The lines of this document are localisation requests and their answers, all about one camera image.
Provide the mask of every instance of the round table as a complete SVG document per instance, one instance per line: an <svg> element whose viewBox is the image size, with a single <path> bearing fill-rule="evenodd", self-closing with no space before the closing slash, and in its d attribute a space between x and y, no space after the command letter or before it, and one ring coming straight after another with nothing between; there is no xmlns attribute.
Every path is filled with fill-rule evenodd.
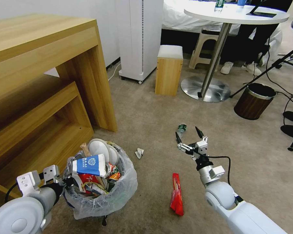
<svg viewBox="0 0 293 234"><path fill-rule="evenodd" d="M276 14L273 18L247 15L254 6L246 5L240 8L236 4L224 4L221 12L215 12L214 7L215 2L188 1L184 8L184 13L189 16L223 22L205 79L192 76L181 82L181 88L187 95L206 102L220 102L230 96L231 91L228 85L220 80L212 79L212 76L232 24L277 24L289 18L289 14L284 11L266 7L259 7L255 12Z"/></svg>

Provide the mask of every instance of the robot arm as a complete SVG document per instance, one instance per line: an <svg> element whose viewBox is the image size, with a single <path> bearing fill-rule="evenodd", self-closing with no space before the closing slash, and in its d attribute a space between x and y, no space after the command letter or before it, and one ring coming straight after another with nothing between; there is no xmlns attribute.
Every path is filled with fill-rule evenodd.
<svg viewBox="0 0 293 234"><path fill-rule="evenodd" d="M207 156L208 138L196 127L201 141L183 144L176 133L177 147L191 155L196 162L202 184L205 186L205 199L212 208L226 219L235 234L284 234L286 233L268 216L251 203L245 202L233 188L219 179L224 175L222 166L214 167Z"/></svg>
<svg viewBox="0 0 293 234"><path fill-rule="evenodd" d="M0 234L40 234L50 223L51 209L66 185L59 175L56 165L45 168L44 185L40 188L37 171L18 176L17 183L23 196L0 207Z"/></svg>

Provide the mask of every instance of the water bottle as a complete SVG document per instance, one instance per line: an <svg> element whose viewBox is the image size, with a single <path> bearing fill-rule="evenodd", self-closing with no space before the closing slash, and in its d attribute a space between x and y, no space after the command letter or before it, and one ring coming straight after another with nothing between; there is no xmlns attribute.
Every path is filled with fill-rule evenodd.
<svg viewBox="0 0 293 234"><path fill-rule="evenodd" d="M215 3L214 11L221 12L223 9L224 3L225 3L225 0L217 0L217 2Z"/></svg>
<svg viewBox="0 0 293 234"><path fill-rule="evenodd" d="M237 5L240 8L243 8L245 6L245 4L246 4L246 0L238 0L237 1Z"/></svg>
<svg viewBox="0 0 293 234"><path fill-rule="evenodd" d="M186 124L185 123L180 124L177 129L177 133L180 138L182 138L185 135L185 131L186 131Z"/></svg>

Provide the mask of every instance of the white cushion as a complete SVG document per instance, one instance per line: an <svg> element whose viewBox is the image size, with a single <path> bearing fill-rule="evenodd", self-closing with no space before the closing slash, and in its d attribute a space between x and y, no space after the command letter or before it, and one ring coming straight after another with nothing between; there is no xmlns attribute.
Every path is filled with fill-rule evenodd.
<svg viewBox="0 0 293 234"><path fill-rule="evenodd" d="M182 46L161 45L158 52L158 58L183 59Z"/></svg>

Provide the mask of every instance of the gray carpet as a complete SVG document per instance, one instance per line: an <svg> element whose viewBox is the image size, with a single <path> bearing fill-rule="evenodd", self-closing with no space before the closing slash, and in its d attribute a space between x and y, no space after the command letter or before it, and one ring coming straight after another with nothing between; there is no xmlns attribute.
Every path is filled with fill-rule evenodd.
<svg viewBox="0 0 293 234"><path fill-rule="evenodd" d="M188 68L184 60L181 80L204 76L205 70ZM122 81L118 75L110 81L118 123L118 132L95 129L95 138L110 140L127 152L138 174L138 190L124 208L102 219L74 220L63 199L53 209L46 233L231 233L225 220L204 200L204 187L190 156L176 148L174 132L181 122L188 125L184 142L198 140L194 126L209 137L210 156L230 156L231 185L244 200L254 204L281 228L293 233L293 152L287 147L292 139L284 135L282 112L287 99L277 95L260 119L249 121L237 116L233 107L240 95L220 103L194 100L178 88L176 97L154 94L154 71L143 84ZM217 72L215 78L232 91L252 76L233 67L229 75ZM270 77L293 92L293 67L284 65ZM266 77L261 83L272 85ZM288 106L293 111L293 104ZM139 160L134 152L145 150ZM215 159L227 171L227 159ZM180 174L184 216L169 208L172 173ZM0 193L0 204L4 195Z"/></svg>

